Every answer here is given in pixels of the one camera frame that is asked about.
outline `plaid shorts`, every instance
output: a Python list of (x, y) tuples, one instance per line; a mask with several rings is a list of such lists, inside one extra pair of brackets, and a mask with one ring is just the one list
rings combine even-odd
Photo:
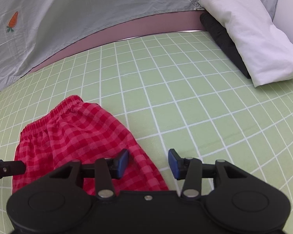
[[(123, 148), (129, 150), (130, 159), (123, 177), (113, 179), (116, 193), (168, 190), (158, 169), (124, 125), (99, 105), (70, 96), (21, 132), (15, 160), (26, 164), (26, 172), (13, 177), (13, 192), (73, 159), (94, 163), (99, 158), (115, 157)], [(95, 193), (94, 182), (93, 178), (84, 179), (83, 189), (88, 194)]]

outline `green grid surface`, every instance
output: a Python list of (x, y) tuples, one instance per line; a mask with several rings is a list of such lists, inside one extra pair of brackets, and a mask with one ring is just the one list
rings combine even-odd
[[(293, 80), (254, 88), (208, 33), (179, 32), (106, 44), (67, 57), (0, 92), (0, 159), (14, 158), (25, 125), (79, 95), (119, 119), (180, 191), (167, 151), (204, 163), (225, 159), (284, 192), (293, 234)], [(211, 180), (202, 193), (213, 189)], [(0, 180), (0, 234), (11, 178)]]

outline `elastic waistband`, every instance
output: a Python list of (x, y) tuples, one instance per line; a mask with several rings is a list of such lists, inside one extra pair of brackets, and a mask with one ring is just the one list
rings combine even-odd
[(21, 140), (29, 135), (37, 134), (46, 129), (49, 122), (57, 119), (73, 105), (83, 102), (82, 99), (77, 95), (72, 95), (64, 99), (54, 109), (52, 109), (46, 116), (28, 124), (21, 132)]

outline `black folded cloth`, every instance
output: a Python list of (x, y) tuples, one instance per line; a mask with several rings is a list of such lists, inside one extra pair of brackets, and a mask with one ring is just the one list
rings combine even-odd
[(250, 79), (251, 76), (248, 73), (246, 66), (236, 48), (235, 43), (224, 28), (211, 14), (204, 12), (200, 16), (200, 21), (205, 29), (212, 36), (213, 40), (225, 53), (225, 55), (232, 61), (234, 65), (245, 75), (246, 78)]

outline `carrot print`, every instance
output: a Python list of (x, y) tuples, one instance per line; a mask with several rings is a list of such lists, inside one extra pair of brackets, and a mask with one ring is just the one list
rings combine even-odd
[(15, 14), (13, 15), (13, 17), (11, 18), (8, 26), (7, 26), (7, 31), (6, 32), (9, 32), (11, 30), (11, 32), (14, 32), (14, 30), (12, 29), (14, 26), (16, 26), (16, 23), (17, 23), (17, 16), (18, 16), (18, 11), (15, 12)]

